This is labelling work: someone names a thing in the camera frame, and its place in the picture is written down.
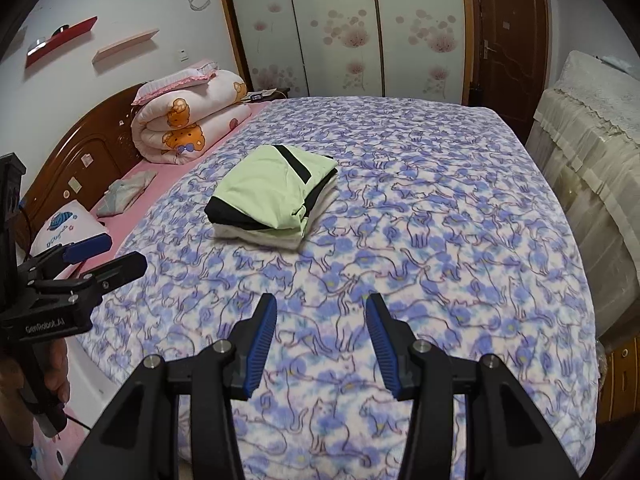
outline pink bed sheet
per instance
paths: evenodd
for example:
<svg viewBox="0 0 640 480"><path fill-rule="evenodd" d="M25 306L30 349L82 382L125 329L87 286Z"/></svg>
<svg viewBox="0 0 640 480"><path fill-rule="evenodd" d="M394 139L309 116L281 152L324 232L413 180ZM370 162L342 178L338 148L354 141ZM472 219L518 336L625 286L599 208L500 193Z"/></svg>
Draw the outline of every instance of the pink bed sheet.
<svg viewBox="0 0 640 480"><path fill-rule="evenodd" d="M187 164L175 165L175 164L153 164L147 160L142 160L137 165L135 165L129 173L125 175L125 178L132 176L140 171L146 170L155 170L158 172L156 177L152 180L151 184L146 188L145 192L140 196L136 202L129 207L124 213L111 216L107 218L100 218L99 221L103 222L107 229L109 230L109 234L111 236L111 240L113 241L113 245L111 246L111 250L94 256L89 260L85 261L84 264L78 267L75 272L76 276L79 276L82 272L86 270L93 269L101 264L104 264L110 260L113 260L116 252L124 242L125 238L129 235L130 232L133 231L133 228L138 224L138 222L144 217L148 209L162 196L165 192L169 190L169 188L175 184L183 175L185 175L192 168L200 164L206 157L213 155L219 148L222 146L227 140L229 140L233 135L241 131L246 124L249 123L258 113L260 113L269 103L256 103L249 104L252 110L251 117L245 120L242 124L240 124L237 128L233 129L229 134L223 139L220 139L217 143L215 143L207 152L197 158L196 160L192 160ZM97 205L91 209L91 213L95 216L95 210Z"/></svg>

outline wooden cabinet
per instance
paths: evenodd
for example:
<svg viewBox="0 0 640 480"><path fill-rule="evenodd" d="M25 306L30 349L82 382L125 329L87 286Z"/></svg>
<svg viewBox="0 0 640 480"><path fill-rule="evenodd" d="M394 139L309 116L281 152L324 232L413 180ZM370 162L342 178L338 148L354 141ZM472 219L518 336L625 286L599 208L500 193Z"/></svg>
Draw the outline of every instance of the wooden cabinet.
<svg viewBox="0 0 640 480"><path fill-rule="evenodd" d="M638 392L638 351L640 336L626 342L607 356L609 370L598 399L597 423L618 420L640 411Z"/></svg>

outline white pillow with cartoon print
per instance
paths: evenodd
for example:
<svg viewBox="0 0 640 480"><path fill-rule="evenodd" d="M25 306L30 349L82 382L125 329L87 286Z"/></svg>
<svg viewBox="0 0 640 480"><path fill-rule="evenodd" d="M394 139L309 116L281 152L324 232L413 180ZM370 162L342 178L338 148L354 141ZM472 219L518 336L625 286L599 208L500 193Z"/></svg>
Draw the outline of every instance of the white pillow with cartoon print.
<svg viewBox="0 0 640 480"><path fill-rule="evenodd" d="M108 233L78 200L63 205L44 223L31 245L31 254L36 256L58 244L81 242L93 236ZM68 278L77 265L68 266L56 278Z"/></svg>

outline human hand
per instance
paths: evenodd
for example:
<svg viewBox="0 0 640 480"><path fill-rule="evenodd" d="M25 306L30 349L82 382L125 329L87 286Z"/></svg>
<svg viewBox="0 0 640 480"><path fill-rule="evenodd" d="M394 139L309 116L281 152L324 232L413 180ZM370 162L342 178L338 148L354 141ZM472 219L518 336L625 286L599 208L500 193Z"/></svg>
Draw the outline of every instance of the human hand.
<svg viewBox="0 0 640 480"><path fill-rule="evenodd" d="M62 402L69 401L68 373L69 361L66 357L66 341L56 339L49 346L49 368L44 371L44 383L52 393L58 395ZM11 357L0 354L0 390L11 395L23 386L24 375L18 363Z"/></svg>

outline wooden headboard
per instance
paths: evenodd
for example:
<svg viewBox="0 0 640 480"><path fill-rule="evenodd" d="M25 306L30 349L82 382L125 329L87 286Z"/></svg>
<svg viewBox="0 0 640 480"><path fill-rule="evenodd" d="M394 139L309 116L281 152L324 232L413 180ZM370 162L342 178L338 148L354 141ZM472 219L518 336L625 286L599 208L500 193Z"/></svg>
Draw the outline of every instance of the wooden headboard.
<svg viewBox="0 0 640 480"><path fill-rule="evenodd" d="M78 200L91 209L110 184L133 168L142 156L131 140L135 109L131 102L141 84L127 88L101 102L80 119L60 140L23 197L33 238L59 208ZM78 188L75 179L81 186ZM17 216L15 238L28 247L28 228Z"/></svg>

